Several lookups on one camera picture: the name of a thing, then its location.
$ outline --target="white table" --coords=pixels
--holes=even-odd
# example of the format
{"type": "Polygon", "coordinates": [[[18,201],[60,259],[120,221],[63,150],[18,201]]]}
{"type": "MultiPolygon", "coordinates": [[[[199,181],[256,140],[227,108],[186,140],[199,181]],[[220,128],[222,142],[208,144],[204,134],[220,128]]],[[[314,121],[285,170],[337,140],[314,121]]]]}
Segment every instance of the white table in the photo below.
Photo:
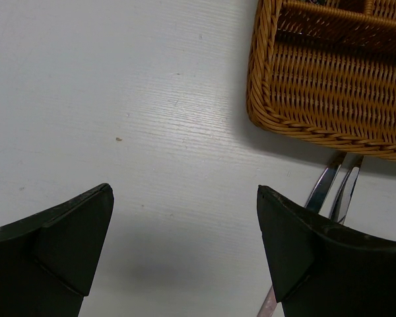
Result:
{"type": "MultiPolygon", "coordinates": [[[[256,2],[0,1],[0,226],[114,189],[81,316],[257,314],[257,185],[303,204],[333,151],[249,123],[256,2]]],[[[365,160],[346,224],[396,240],[396,164],[365,160]]]]}

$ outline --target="wicker basket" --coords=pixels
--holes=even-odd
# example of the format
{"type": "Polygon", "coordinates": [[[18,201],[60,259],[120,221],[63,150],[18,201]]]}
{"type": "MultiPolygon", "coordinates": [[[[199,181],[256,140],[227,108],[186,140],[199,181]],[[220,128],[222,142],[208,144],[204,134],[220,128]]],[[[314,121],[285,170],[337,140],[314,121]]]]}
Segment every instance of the wicker basket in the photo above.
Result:
{"type": "Polygon", "coordinates": [[[396,0],[259,0],[247,85],[255,125],[396,160],[396,0]]]}

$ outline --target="black plastic part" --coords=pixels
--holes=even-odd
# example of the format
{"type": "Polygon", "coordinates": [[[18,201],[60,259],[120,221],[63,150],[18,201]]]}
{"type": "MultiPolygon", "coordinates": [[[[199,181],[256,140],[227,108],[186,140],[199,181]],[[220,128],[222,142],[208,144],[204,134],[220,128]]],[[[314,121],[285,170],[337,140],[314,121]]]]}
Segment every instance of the black plastic part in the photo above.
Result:
{"type": "Polygon", "coordinates": [[[334,223],[267,186],[257,212],[286,317],[396,316],[396,242],[334,223]]]}
{"type": "Polygon", "coordinates": [[[0,317],[78,316],[113,210],[108,184],[0,227],[0,317]]]}

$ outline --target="tabletop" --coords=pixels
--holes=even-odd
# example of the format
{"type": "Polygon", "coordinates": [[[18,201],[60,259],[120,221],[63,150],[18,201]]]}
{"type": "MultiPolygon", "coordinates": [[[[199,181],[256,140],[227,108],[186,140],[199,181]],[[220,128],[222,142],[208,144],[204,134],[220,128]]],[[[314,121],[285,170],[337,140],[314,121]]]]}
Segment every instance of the tabletop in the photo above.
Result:
{"type": "MultiPolygon", "coordinates": [[[[114,189],[80,316],[256,316],[257,186],[304,204],[334,154],[249,122],[256,3],[0,1],[0,226],[114,189]]],[[[396,240],[396,163],[364,159],[345,225],[396,240]]]]}

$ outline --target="tongs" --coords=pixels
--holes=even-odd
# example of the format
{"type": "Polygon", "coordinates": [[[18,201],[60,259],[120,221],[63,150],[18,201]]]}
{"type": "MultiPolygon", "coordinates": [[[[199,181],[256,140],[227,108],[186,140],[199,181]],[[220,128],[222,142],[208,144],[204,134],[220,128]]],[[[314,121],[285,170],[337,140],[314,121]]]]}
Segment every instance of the tongs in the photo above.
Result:
{"type": "MultiPolygon", "coordinates": [[[[333,185],[335,178],[343,165],[346,153],[339,153],[335,158],[329,163],[329,165],[324,170],[323,174],[320,176],[317,184],[308,198],[305,205],[307,210],[314,213],[319,213],[325,199],[330,192],[331,186],[333,185]]],[[[353,191],[355,188],[356,181],[358,179],[360,167],[362,164],[363,156],[357,156],[348,172],[343,179],[339,191],[337,192],[335,202],[330,210],[329,218],[336,223],[343,224],[349,209],[350,200],[352,199],[353,191]]],[[[275,292],[273,286],[270,288],[264,303],[258,312],[257,317],[271,317],[277,306],[275,292]]]]}

